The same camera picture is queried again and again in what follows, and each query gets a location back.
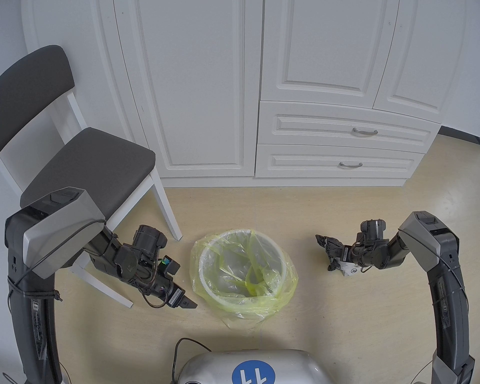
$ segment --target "drawer handle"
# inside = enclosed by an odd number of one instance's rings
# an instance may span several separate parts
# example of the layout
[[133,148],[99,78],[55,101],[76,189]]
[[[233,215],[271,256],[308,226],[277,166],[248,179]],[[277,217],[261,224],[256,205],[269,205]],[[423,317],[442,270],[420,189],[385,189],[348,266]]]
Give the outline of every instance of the drawer handle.
[[340,161],[340,165],[341,167],[344,167],[344,168],[360,168],[360,167],[363,167],[363,163],[358,163],[358,165],[347,165],[347,164],[343,164],[341,161]]
[[368,131],[360,131],[357,128],[353,128],[352,131],[355,133],[361,133],[362,135],[376,135],[378,133],[377,130],[374,130],[373,132],[368,132]]

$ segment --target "logo on robot arm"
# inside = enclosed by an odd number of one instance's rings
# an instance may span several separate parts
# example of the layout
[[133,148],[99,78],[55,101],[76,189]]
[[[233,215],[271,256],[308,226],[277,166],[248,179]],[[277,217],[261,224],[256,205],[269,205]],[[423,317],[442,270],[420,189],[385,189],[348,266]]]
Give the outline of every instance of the logo on robot arm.
[[264,361],[249,360],[239,364],[233,371],[233,384],[274,384],[275,371]]

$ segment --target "crumpled trash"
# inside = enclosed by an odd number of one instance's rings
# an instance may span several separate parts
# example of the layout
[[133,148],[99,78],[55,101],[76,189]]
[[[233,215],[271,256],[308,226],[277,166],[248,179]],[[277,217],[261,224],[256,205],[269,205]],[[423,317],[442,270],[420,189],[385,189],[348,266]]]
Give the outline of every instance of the crumpled trash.
[[241,328],[254,327],[281,310],[298,282],[289,255],[252,229],[198,240],[192,248],[190,278],[193,291],[228,327]]

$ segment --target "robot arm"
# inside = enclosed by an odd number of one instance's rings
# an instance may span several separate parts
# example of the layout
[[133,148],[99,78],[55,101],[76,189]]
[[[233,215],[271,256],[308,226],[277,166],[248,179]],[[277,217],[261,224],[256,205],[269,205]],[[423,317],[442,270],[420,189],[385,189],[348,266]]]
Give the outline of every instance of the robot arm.
[[[83,252],[95,268],[136,287],[150,306],[196,308],[173,282],[180,265],[160,249],[165,235],[140,226],[133,244],[120,244],[85,190],[64,188],[23,208],[5,223],[8,248],[9,306],[27,383],[59,384],[62,375],[55,335],[55,272]],[[147,296],[163,301],[153,305]]]
[[432,384],[470,383],[474,359],[468,354],[468,302],[460,263],[458,237],[438,218],[425,211],[412,212],[392,240],[383,238],[383,220],[364,221],[350,247],[337,239],[317,235],[330,258],[329,270],[342,263],[362,268],[391,268],[412,252],[427,272],[437,330]]

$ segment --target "white drawer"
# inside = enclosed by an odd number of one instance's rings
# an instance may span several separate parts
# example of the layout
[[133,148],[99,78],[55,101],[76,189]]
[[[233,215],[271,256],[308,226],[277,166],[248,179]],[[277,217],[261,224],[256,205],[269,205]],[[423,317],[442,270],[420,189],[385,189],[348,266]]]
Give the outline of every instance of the white drawer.
[[440,124],[432,121],[374,109],[261,101],[258,143],[340,145],[427,153],[439,129]]
[[259,144],[255,176],[408,179],[422,157],[385,149]]

